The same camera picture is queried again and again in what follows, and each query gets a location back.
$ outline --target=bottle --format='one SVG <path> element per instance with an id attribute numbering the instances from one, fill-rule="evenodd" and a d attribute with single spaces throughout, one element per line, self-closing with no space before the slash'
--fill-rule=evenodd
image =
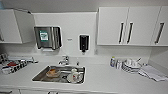
<path id="1" fill-rule="evenodd" d="M 110 61 L 110 66 L 114 67 L 115 66 L 115 57 L 112 56 L 111 61 Z"/>
<path id="2" fill-rule="evenodd" d="M 117 60 L 116 68 L 117 69 L 121 69 L 122 68 L 122 60 Z"/>

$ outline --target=paper towel dispenser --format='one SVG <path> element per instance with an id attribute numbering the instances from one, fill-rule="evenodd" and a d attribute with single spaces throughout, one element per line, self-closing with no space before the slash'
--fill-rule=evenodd
<path id="1" fill-rule="evenodd" d="M 60 27 L 34 27 L 37 47 L 58 49 L 61 44 Z"/>

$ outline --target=cabinet door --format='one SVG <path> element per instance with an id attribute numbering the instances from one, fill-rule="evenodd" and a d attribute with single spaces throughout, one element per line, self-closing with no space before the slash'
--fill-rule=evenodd
<path id="1" fill-rule="evenodd" d="M 0 10 L 0 43 L 21 43 L 13 10 Z"/>
<path id="2" fill-rule="evenodd" d="M 123 42 L 128 7 L 100 7 L 98 45 L 121 45 Z"/>
<path id="3" fill-rule="evenodd" d="M 151 45 L 168 46 L 168 6 L 161 8 Z"/>
<path id="4" fill-rule="evenodd" d="M 149 46 L 160 7 L 130 7 L 124 45 Z"/>
<path id="5" fill-rule="evenodd" d="M 18 89 L 4 89 L 0 88 L 0 94 L 20 94 Z"/>
<path id="6" fill-rule="evenodd" d="M 20 90 L 21 94 L 53 94 L 49 91 Z"/>

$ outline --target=kitchenette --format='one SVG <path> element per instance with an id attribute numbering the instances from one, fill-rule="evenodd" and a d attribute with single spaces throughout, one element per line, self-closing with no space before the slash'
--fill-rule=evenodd
<path id="1" fill-rule="evenodd" d="M 168 93 L 167 1 L 78 10 L 24 1 L 30 11 L 0 2 L 0 94 Z"/>

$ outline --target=stack of plates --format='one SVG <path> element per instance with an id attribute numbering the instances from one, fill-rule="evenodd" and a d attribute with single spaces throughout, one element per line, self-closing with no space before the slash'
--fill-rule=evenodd
<path id="1" fill-rule="evenodd" d="M 139 63 L 137 66 L 127 65 L 126 62 L 123 62 L 123 64 L 122 64 L 122 69 L 124 71 L 130 72 L 130 73 L 138 73 L 140 68 L 141 68 L 141 65 Z"/>

